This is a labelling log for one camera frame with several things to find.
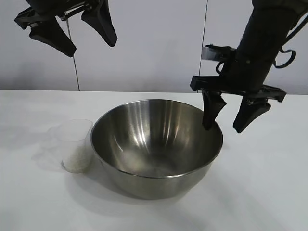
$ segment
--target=robotic arm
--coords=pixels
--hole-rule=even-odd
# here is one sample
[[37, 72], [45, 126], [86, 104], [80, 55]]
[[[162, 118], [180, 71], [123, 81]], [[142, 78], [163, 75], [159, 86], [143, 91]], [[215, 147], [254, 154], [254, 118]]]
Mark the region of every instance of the robotic arm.
[[[83, 12], [81, 19], [93, 27], [109, 46], [117, 40], [109, 14], [108, 0], [26, 0], [30, 7], [18, 14], [15, 22], [22, 28], [31, 27], [29, 36], [44, 42], [69, 57], [76, 47], [62, 31], [55, 17], [65, 21]], [[237, 49], [206, 46], [205, 58], [218, 61], [218, 76], [193, 76], [191, 88], [201, 90], [204, 101], [203, 126], [210, 129], [221, 109], [226, 105], [222, 93], [243, 97], [234, 121], [234, 128], [242, 132], [255, 118], [270, 109], [268, 99], [282, 102], [286, 93], [263, 85], [271, 68], [284, 68], [295, 58], [295, 51], [284, 51], [288, 42], [308, 21], [306, 17], [292, 30], [308, 11], [308, 0], [252, 0], [254, 10]], [[278, 52], [291, 53], [290, 60], [278, 66]]]

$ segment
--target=metal mixing bowl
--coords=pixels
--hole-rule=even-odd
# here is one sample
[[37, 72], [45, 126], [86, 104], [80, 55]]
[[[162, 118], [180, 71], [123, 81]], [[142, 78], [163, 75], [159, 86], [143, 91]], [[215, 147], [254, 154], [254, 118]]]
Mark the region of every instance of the metal mixing bowl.
[[220, 152], [222, 133], [202, 126], [203, 111], [170, 100], [127, 103], [103, 115], [92, 146], [111, 179], [144, 199], [191, 189]]

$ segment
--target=table surface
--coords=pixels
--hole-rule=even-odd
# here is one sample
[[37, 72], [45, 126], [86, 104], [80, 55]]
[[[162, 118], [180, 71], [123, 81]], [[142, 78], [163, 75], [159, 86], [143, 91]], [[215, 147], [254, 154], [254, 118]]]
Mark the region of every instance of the table surface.
[[0, 90], [2, 231], [307, 231], [308, 96], [288, 95], [242, 134], [241, 98], [225, 95], [221, 153], [186, 195], [144, 201], [121, 193], [94, 161], [85, 174], [42, 152], [50, 127], [96, 121], [120, 104], [171, 99], [202, 109], [197, 93]]

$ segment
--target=clear plastic cup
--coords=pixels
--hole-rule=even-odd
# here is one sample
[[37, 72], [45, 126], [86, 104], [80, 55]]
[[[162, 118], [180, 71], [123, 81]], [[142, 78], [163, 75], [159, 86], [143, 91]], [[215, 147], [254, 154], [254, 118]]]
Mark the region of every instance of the clear plastic cup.
[[59, 140], [62, 164], [68, 172], [84, 172], [91, 164], [93, 152], [89, 141], [92, 126], [92, 121], [73, 119], [57, 127], [55, 137]]

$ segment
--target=cable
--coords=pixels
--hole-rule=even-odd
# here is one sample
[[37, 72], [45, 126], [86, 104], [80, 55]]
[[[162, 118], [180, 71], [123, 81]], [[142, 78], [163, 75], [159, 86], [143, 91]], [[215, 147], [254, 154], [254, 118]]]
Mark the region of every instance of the cable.
[[296, 51], [294, 51], [294, 50], [292, 50], [292, 49], [289, 49], [289, 50], [284, 51], [282, 48], [280, 48], [279, 52], [280, 52], [280, 53], [283, 53], [283, 54], [285, 54], [285, 53], [290, 53], [290, 52], [291, 52], [292, 54], [291, 54], [290, 59], [289, 59], [287, 62], [285, 62], [284, 64], [282, 64], [282, 65], [277, 65], [276, 60], [274, 60], [273, 65], [274, 65], [274, 67], [276, 67], [277, 69], [282, 69], [282, 68], [287, 67], [288, 65], [290, 65], [290, 64], [294, 61], [294, 59], [295, 59], [295, 57], [296, 57]]
[[308, 22], [308, 15], [304, 18], [304, 20], [287, 36], [284, 44], [290, 41]]
[[221, 74], [221, 71], [219, 70], [219, 68], [220, 68], [220, 66], [222, 65], [222, 64], [224, 64], [225, 62], [224, 61], [220, 61], [218, 64], [217, 64], [217, 66], [216, 66], [216, 73], [217, 74]]

